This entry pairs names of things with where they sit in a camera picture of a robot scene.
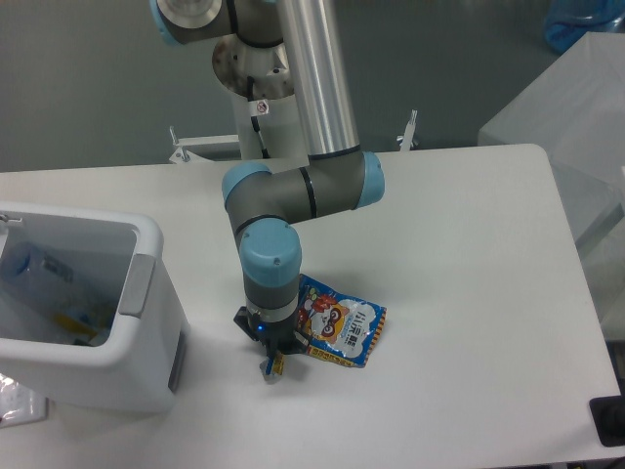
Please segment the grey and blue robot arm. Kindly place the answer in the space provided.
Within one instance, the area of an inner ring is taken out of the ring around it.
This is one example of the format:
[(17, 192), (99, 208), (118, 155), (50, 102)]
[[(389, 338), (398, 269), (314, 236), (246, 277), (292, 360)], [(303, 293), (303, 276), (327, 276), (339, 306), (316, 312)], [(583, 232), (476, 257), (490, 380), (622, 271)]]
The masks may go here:
[(263, 373), (280, 375), (291, 354), (365, 366), (386, 309), (304, 275), (295, 229), (371, 205), (385, 192), (378, 156), (359, 144), (333, 3), (154, 1), (150, 9), (168, 42), (232, 35), (253, 50), (276, 53), (296, 99), (307, 164), (275, 173), (265, 161), (244, 162), (222, 180), (246, 299), (234, 320), (264, 347)]

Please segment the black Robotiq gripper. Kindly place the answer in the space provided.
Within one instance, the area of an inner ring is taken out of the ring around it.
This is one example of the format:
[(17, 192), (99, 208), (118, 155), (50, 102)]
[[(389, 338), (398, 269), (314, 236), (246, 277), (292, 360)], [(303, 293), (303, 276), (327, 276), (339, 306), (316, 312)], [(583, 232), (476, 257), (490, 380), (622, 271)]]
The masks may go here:
[(282, 374), (285, 355), (304, 354), (310, 345), (310, 336), (297, 329), (298, 314), (293, 312), (281, 321), (263, 321), (258, 314), (250, 313), (240, 307), (234, 316), (234, 322), (253, 340), (260, 342), (268, 355), (261, 362), (261, 371), (265, 378), (274, 378)]

